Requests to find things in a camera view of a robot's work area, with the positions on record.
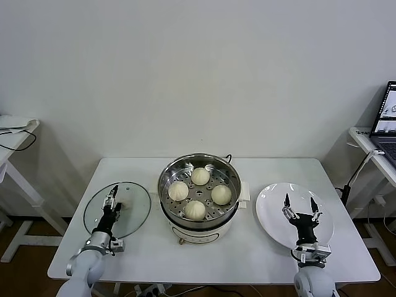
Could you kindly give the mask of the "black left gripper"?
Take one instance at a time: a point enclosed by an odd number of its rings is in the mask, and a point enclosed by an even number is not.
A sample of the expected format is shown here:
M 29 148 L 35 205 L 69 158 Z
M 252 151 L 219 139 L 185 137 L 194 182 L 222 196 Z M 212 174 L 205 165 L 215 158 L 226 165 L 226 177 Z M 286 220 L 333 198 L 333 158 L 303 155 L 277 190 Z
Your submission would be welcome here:
M 103 202 L 103 215 L 100 218 L 99 224 L 92 230 L 92 233 L 103 232 L 108 235 L 112 235 L 112 228 L 117 218 L 120 216 L 122 203 L 116 201 L 116 195 L 118 192 L 118 185 L 116 184 L 110 193 L 106 195 Z

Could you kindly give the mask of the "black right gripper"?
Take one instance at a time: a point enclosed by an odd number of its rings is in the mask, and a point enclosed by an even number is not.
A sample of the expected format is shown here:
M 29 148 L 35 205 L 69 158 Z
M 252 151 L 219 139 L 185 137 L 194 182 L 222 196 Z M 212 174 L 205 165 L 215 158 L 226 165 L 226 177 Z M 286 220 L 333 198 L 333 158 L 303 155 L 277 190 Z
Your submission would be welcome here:
M 288 193 L 285 195 L 282 212 L 290 224 L 295 226 L 298 233 L 297 245 L 314 244 L 317 243 L 317 237 L 314 234 L 314 229 L 319 225 L 319 217 L 322 212 L 313 197 L 310 198 L 311 210 L 313 215 L 305 213 L 296 213 L 290 204 Z

